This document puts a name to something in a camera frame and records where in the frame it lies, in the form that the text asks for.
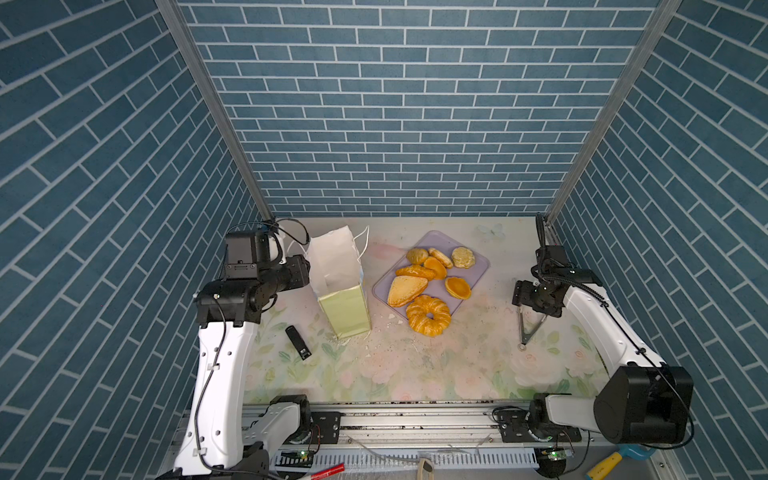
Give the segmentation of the white paper gift bag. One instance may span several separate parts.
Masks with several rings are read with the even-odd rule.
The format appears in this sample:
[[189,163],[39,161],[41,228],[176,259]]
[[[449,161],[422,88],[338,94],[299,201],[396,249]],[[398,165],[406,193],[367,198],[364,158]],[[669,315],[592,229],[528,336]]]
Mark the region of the white paper gift bag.
[[310,286],[338,339],[371,329],[362,266],[369,231],[366,226],[354,234],[344,226],[313,237],[304,250],[310,263]]

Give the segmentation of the metal tongs with white tips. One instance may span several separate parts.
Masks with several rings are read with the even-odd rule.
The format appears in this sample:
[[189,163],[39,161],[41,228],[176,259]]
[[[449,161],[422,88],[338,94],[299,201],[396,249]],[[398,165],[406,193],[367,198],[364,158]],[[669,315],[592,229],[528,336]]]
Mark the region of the metal tongs with white tips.
[[523,305],[517,307],[517,313],[519,330],[518,349],[520,351],[525,351],[528,344],[538,333],[539,329],[544,325],[549,316],[547,314],[535,312],[532,308]]

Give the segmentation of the orange egg tart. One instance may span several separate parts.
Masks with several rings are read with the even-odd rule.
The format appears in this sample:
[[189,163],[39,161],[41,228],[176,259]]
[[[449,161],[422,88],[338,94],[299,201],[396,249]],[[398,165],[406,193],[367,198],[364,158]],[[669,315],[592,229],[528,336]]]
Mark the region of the orange egg tart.
[[447,277],[444,280],[444,287],[448,294],[460,300],[467,300],[472,295],[471,287],[464,278]]

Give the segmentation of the pale crumbly scone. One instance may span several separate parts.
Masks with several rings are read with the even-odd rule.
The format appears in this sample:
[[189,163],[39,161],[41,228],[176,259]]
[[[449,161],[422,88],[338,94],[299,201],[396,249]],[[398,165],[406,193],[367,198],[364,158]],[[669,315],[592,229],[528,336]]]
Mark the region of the pale crumbly scone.
[[457,268],[469,269],[476,263],[476,257],[467,247],[457,247],[451,252],[451,261]]

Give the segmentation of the round brown bun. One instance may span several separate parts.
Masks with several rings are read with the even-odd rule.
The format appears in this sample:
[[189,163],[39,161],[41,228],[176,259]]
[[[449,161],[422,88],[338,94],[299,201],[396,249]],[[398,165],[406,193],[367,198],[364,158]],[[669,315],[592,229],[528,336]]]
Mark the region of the round brown bun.
[[422,265],[430,254],[423,248],[413,248],[406,253],[406,259],[411,265]]

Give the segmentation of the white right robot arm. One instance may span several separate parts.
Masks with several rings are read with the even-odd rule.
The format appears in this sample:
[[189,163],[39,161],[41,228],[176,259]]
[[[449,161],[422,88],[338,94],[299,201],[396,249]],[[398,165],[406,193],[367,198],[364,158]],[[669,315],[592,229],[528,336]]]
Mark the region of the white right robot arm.
[[613,444],[660,450],[687,445],[695,434],[690,413],[694,382],[671,366],[633,330],[589,270],[537,270],[536,280],[519,280],[512,302],[546,317],[572,315],[590,337],[609,379],[592,397],[538,394],[530,425],[544,422],[597,432]]

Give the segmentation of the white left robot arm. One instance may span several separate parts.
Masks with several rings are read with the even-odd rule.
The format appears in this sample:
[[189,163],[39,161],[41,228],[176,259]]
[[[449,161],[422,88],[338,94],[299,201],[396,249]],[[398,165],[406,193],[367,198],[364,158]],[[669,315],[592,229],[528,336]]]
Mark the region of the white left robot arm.
[[165,479],[270,479],[269,464],[283,443],[309,424],[302,395],[268,407],[257,420],[256,440],[245,446],[242,410],[247,363],[261,316],[280,292],[309,283],[301,255],[243,278],[206,284],[196,296],[199,365],[190,418]]

